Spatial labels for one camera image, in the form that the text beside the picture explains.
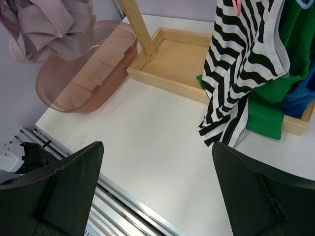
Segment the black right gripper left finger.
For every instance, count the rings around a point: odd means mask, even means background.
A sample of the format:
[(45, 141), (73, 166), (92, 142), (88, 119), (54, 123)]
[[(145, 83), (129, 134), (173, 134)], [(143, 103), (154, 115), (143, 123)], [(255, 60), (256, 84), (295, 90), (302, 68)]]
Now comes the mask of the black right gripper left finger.
[(82, 236), (104, 146), (94, 142), (72, 155), (0, 184), (2, 236)]

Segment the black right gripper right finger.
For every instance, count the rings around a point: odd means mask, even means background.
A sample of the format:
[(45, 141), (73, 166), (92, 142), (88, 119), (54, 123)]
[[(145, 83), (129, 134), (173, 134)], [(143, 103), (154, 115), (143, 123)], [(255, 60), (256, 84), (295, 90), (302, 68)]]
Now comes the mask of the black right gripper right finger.
[(315, 182), (248, 157), (221, 142), (212, 157), (235, 236), (313, 236)]

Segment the green tank top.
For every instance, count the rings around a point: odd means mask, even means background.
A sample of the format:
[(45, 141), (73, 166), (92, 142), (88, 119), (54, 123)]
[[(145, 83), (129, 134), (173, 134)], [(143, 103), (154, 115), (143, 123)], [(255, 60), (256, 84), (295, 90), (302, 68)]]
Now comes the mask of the green tank top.
[(289, 71), (249, 93), (245, 128), (276, 140), (282, 135), (282, 101), (295, 83), (307, 77), (315, 35), (315, 7), (304, 10), (295, 0), (283, 2), (279, 36), (289, 57)]

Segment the black white striped tank top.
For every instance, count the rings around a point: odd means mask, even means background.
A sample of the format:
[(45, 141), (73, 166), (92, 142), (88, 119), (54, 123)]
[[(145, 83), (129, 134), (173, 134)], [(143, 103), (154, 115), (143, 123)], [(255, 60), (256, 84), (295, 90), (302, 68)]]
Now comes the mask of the black white striped tank top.
[(243, 0), (240, 14), (232, 1), (217, 2), (214, 31), (204, 62), (202, 84), (209, 105), (198, 132), (211, 147), (241, 140), (248, 120), (248, 96), (255, 88), (289, 71), (279, 36), (282, 0)]

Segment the mauve tank top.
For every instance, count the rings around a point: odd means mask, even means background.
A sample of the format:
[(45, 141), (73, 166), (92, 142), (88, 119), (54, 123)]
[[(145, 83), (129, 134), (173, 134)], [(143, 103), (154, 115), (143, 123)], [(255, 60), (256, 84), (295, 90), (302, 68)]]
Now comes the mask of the mauve tank top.
[(81, 57), (94, 39), (91, 0), (2, 0), (0, 23), (10, 34), (9, 48), (22, 63), (50, 55), (66, 61)]

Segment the pink hanger of mauve top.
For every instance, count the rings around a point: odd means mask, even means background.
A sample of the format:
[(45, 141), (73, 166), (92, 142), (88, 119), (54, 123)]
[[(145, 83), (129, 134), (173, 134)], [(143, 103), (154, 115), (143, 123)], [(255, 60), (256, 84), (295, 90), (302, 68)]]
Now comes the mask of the pink hanger of mauve top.
[(236, 16), (240, 16), (241, 14), (241, 0), (232, 0), (233, 8)]

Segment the light blue wire hanger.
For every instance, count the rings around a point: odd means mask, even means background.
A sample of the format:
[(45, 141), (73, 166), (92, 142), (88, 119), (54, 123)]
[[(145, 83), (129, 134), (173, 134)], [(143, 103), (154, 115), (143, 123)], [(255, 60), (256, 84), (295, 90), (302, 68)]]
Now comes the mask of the light blue wire hanger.
[(296, 0), (296, 2), (302, 9), (307, 10), (312, 6), (314, 0)]

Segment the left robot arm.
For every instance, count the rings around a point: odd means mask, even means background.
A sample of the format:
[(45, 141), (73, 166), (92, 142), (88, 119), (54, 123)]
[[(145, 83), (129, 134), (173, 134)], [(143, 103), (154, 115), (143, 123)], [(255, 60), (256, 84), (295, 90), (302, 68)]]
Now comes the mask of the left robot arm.
[(33, 172), (57, 160), (39, 144), (3, 143), (0, 145), (0, 182)]

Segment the blue tank top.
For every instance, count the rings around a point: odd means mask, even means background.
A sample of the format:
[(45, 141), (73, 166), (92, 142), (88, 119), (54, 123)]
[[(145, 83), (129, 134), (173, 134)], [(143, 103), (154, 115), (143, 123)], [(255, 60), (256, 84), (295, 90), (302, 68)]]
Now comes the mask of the blue tank top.
[(311, 64), (308, 76), (299, 81), (282, 101), (282, 112), (285, 115), (299, 118), (307, 106), (315, 100), (315, 63)]

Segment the pink translucent plastic basin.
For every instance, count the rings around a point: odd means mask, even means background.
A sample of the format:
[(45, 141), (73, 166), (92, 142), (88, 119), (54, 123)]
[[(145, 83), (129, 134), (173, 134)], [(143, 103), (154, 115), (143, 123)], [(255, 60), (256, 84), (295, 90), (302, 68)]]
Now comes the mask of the pink translucent plastic basin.
[(138, 55), (130, 24), (99, 21), (92, 46), (80, 58), (66, 61), (52, 55), (36, 78), (40, 100), (62, 113), (91, 113), (100, 108), (127, 77)]

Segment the wooden clothes rack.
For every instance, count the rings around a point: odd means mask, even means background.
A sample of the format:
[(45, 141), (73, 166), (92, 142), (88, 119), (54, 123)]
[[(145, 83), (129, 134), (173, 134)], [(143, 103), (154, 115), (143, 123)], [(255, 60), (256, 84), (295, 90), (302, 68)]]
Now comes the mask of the wooden clothes rack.
[(124, 0), (122, 7), (142, 47), (128, 74), (135, 80), (208, 106), (209, 98), (198, 76), (203, 74), (213, 33), (159, 28), (154, 36), (149, 36), (136, 2)]

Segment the aluminium rail base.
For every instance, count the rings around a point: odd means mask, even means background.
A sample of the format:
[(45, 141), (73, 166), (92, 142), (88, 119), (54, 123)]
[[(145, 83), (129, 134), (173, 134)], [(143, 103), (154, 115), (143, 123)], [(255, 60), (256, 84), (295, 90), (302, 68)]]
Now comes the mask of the aluminium rail base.
[[(39, 128), (22, 128), (6, 143), (6, 149), (21, 157), (22, 142), (43, 146), (55, 158), (62, 159), (72, 151)], [(183, 236), (184, 232), (123, 190), (109, 178), (100, 175), (94, 194), (86, 236)]]

